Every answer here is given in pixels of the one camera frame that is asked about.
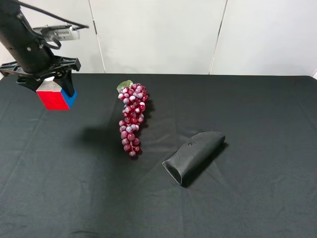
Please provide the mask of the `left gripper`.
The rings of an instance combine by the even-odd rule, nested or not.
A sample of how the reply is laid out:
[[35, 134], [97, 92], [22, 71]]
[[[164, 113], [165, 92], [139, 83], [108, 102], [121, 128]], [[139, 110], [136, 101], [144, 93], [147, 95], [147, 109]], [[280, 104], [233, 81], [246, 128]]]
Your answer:
[[36, 92], [46, 78], [54, 77], [53, 81], [63, 89], [67, 96], [72, 97], [75, 93], [72, 71], [79, 71], [80, 68], [81, 63], [78, 58], [54, 56], [49, 65], [32, 72], [23, 69], [16, 61], [2, 64], [0, 72], [3, 76], [17, 75], [17, 84], [33, 92]]

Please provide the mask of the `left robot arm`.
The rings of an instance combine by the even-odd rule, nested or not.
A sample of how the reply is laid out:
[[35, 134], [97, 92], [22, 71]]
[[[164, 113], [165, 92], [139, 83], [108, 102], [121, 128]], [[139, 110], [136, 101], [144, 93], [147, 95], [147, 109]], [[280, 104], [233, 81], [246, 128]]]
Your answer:
[[17, 83], [32, 91], [53, 77], [67, 96], [72, 97], [75, 89], [71, 74], [73, 70], [79, 71], [79, 59], [54, 55], [52, 50], [60, 49], [60, 41], [33, 30], [20, 9], [24, 5], [18, 0], [0, 2], [0, 42], [15, 59], [1, 65], [1, 74], [16, 74]]

